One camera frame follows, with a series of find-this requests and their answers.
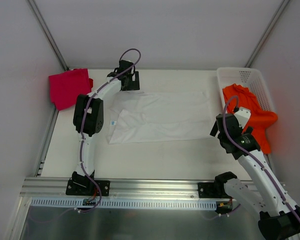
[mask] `cable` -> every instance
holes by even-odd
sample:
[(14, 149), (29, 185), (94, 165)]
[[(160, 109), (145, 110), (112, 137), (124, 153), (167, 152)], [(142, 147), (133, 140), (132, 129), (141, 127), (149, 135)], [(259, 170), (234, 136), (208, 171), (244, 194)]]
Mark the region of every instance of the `cable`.
[(213, 216), (213, 217), (211, 217), (211, 218), (205, 217), (205, 216), (201, 213), (201, 211), (200, 211), (199, 213), (200, 213), (201, 217), (202, 217), (204, 220), (212, 221), (212, 220), (215, 220), (215, 219), (220, 218), (220, 217), (230, 217), (230, 215), (231, 215), (231, 214), (234, 214), (236, 211), (238, 211), (238, 209), (239, 209), (241, 206), (242, 206), (242, 205), (239, 204), (239, 205), (238, 205), (235, 209), (233, 209), (231, 212), (228, 212), (228, 213), (225, 213), (225, 214), (219, 213), (218, 215)]
[(139, 58), (137, 59), (137, 61), (135, 61), (135, 63), (132, 64), (130, 67), (128, 67), (126, 70), (120, 72), (119, 74), (117, 74), (116, 76), (114, 76), (112, 79), (110, 79), (109, 81), (107, 81), (105, 84), (103, 84), (101, 87), (99, 87), (99, 88), (96, 90), (96, 93), (92, 94), (92, 96), (90, 96), (90, 98), (88, 99), (88, 102), (86, 103), (86, 107), (85, 107), (85, 110), (84, 110), (84, 113), (83, 113), (83, 118), (82, 118), (82, 123), (81, 123), (81, 129), (80, 129), (80, 134), (81, 134), (81, 138), (82, 138), (81, 145), (80, 145), (80, 154), (79, 154), (80, 162), (81, 162), (80, 166), (81, 166), (81, 169), (82, 169), (84, 175), (85, 175), (85, 176), (86, 176), (86, 177), (87, 177), (87, 178), (95, 185), (96, 189), (98, 189), (98, 191), (99, 191), (99, 200), (98, 200), (98, 202), (97, 202), (95, 205), (93, 205), (93, 207), (91, 207), (90, 209), (88, 209), (88, 210), (81, 210), (81, 209), (80, 209), (80, 210), (78, 210), (78, 213), (88, 213), (88, 212), (92, 211), (92, 210), (95, 209), (98, 205), (100, 205), (101, 199), (102, 199), (101, 189), (100, 189), (99, 185), (95, 182), (94, 179), (92, 179), (92, 178), (88, 175), (88, 173), (87, 173), (86, 170), (85, 170), (83, 161), (82, 161), (82, 159), (83, 159), (83, 153), (82, 153), (82, 151), (83, 151), (84, 142), (85, 142), (85, 140), (86, 140), (83, 131), (84, 131), (84, 126), (85, 126), (85, 121), (86, 121), (88, 109), (89, 109), (89, 106), (90, 106), (90, 103), (91, 103), (92, 99), (93, 99), (93, 98), (94, 98), (94, 97), (95, 97), (95, 96), (96, 96), (96, 95), (97, 95), (97, 94), (98, 94), (105, 86), (107, 86), (107, 85), (108, 85), (109, 83), (111, 83), (113, 80), (117, 79), (118, 77), (120, 77), (121, 75), (125, 74), (125, 73), (128, 72), (129, 70), (131, 70), (131, 69), (132, 69), (133, 67), (135, 67), (136, 64), (140, 61), (140, 59), (141, 59), (141, 52), (140, 52), (138, 49), (136, 49), (136, 48), (130, 48), (130, 49), (126, 50), (126, 51), (121, 55), (121, 57), (120, 57), (119, 60), (121, 60), (121, 59), (124, 57), (124, 55), (125, 55), (126, 53), (130, 52), (130, 51), (136, 51), (136, 52), (139, 53)]
[(269, 177), (270, 181), (272, 182), (273, 186), (275, 187), (275, 189), (277, 190), (277, 192), (279, 193), (280, 197), (282, 198), (282, 200), (284, 201), (285, 205), (287, 206), (287, 208), (292, 212), (292, 214), (295, 216), (295, 218), (298, 220), (298, 222), (300, 223), (300, 217), (298, 216), (298, 214), (295, 212), (295, 210), (291, 207), (291, 205), (288, 203), (284, 193), (281, 191), (280, 187), (278, 186), (277, 182), (275, 181), (275, 179), (272, 177), (272, 175), (270, 174), (270, 172), (265, 169), (265, 166), (263, 165), (263, 163), (257, 159), (253, 154), (251, 154), (250, 152), (248, 152), (247, 150), (245, 150), (243, 147), (241, 147), (240, 145), (238, 145), (229, 135), (228, 129), (227, 129), (227, 125), (226, 125), (226, 111), (227, 108), (230, 104), (230, 102), (236, 99), (236, 107), (238, 107), (239, 104), (239, 97), (238, 96), (232, 96), (230, 97), (230, 99), (226, 102), (224, 109), (223, 109), (223, 115), (222, 115), (222, 124), (223, 124), (223, 128), (224, 128), (224, 132), (226, 137), (229, 139), (229, 141), (236, 146), (238, 149), (240, 149), (242, 152), (244, 152), (245, 154), (249, 155), (253, 160), (256, 161), (256, 163), (264, 170), (265, 174)]
[(91, 202), (91, 201), (95, 200), (96, 196), (97, 196), (97, 189), (94, 188), (94, 193), (91, 197), (88, 198), (87, 202)]
[(219, 204), (219, 207), (223, 207), (223, 206), (228, 206), (228, 204), (230, 204), (230, 206), (232, 207), (233, 203), (232, 203), (233, 198), (231, 197), (230, 200), (226, 203), (221, 202)]

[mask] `gray wall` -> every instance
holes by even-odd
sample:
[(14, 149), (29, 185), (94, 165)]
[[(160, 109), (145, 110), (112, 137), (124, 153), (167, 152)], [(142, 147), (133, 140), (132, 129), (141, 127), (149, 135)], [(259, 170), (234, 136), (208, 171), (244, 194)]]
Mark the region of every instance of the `gray wall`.
[(48, 76), (62, 71), (25, 0), (0, 0), (0, 240), (51, 117)]
[(276, 173), (300, 204), (300, 0), (291, 1), (258, 56), (278, 122), (268, 131)]
[(70, 67), (112, 68), (138, 48), (139, 68), (207, 70), (245, 66), (281, 1), (36, 2)]

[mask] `white table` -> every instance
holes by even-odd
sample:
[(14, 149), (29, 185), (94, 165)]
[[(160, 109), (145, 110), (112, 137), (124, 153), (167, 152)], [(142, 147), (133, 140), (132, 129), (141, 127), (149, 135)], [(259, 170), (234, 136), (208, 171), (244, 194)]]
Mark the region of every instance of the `white table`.
[[(89, 70), (94, 89), (105, 82), (111, 70)], [(145, 92), (192, 92), (207, 90), (210, 114), (222, 112), (216, 71), (140, 70), (140, 88)], [(69, 178), (76, 168), (79, 137), (73, 125), (75, 107), (60, 111), (41, 173), (42, 177)], [(244, 168), (220, 146), (217, 138), (173, 142), (109, 145), (106, 136), (109, 115), (98, 135), (95, 178), (213, 180), (231, 171), (241, 180), (251, 180)]]

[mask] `white laundry basket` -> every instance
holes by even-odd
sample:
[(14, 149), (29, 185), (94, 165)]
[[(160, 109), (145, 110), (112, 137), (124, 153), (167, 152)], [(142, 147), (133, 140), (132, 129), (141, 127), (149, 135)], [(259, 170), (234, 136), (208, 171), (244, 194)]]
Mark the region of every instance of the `white laundry basket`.
[(223, 108), (226, 103), (222, 89), (237, 84), (248, 87), (250, 92), (256, 96), (263, 110), (276, 112), (265, 80), (259, 70), (245, 67), (220, 67), (216, 70), (216, 75)]

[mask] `white towel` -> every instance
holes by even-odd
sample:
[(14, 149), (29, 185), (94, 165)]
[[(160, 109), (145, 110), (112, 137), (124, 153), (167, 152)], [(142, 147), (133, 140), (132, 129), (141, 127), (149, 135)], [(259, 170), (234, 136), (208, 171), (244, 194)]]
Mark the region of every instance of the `white towel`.
[(110, 108), (109, 144), (193, 140), (213, 125), (203, 92), (119, 92)]

